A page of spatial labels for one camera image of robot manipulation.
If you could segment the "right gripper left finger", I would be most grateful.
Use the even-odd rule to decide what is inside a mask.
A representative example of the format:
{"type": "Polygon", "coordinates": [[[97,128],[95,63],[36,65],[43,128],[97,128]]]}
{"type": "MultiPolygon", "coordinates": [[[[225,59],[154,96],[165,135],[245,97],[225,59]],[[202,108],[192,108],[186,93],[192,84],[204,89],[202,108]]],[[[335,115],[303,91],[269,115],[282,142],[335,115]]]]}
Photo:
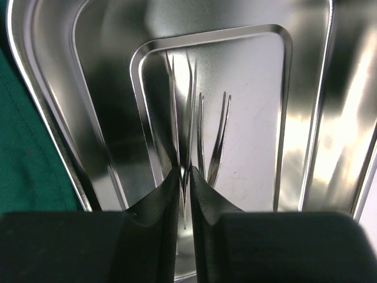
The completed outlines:
{"type": "Polygon", "coordinates": [[[122,212],[1,216],[2,282],[173,282],[178,169],[122,212]]]}

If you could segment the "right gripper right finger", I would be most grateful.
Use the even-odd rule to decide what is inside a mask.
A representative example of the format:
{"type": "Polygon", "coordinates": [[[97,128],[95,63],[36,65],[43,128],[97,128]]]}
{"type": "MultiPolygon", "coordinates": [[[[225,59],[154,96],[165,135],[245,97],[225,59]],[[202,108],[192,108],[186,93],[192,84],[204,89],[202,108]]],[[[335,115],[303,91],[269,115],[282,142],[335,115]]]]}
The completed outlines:
{"type": "Polygon", "coordinates": [[[335,212],[244,212],[196,168],[190,198],[198,282],[375,282],[363,229],[335,212]]]}

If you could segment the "steel tweezers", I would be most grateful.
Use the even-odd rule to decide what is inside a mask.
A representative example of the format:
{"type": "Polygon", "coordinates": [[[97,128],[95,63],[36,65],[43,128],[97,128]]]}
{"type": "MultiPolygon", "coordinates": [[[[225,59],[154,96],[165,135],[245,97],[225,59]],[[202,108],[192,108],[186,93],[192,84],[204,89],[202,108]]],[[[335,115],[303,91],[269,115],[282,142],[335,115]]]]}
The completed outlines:
{"type": "Polygon", "coordinates": [[[191,65],[186,54],[188,67],[188,92],[184,102],[179,96],[176,82],[174,55],[165,53],[169,88],[170,116],[173,146],[176,154],[176,165],[180,169],[179,188],[181,190],[183,228],[187,228],[187,189],[189,186],[189,170],[192,166],[191,153],[193,144],[193,116],[196,106],[196,66],[191,65]]]}
{"type": "Polygon", "coordinates": [[[220,113],[219,127],[217,130],[216,141],[214,143],[208,170],[205,172],[204,160],[204,95],[199,94],[199,109],[197,112],[197,157],[199,172],[206,180],[207,184],[214,188],[216,186],[220,167],[223,158],[224,142],[229,122],[232,96],[223,93],[223,101],[220,113]]]}

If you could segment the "stainless steel tray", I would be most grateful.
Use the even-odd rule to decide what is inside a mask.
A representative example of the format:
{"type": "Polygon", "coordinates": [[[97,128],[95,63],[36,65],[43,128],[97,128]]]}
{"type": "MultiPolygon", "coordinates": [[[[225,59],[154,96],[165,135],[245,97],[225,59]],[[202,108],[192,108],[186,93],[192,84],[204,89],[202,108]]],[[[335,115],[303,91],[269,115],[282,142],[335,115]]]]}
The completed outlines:
{"type": "Polygon", "coordinates": [[[176,165],[165,53],[184,102],[196,66],[187,228],[173,282],[197,280],[190,173],[244,212],[335,212],[357,224],[376,171],[375,1],[6,1],[15,63],[82,212],[122,212],[176,165]]]}

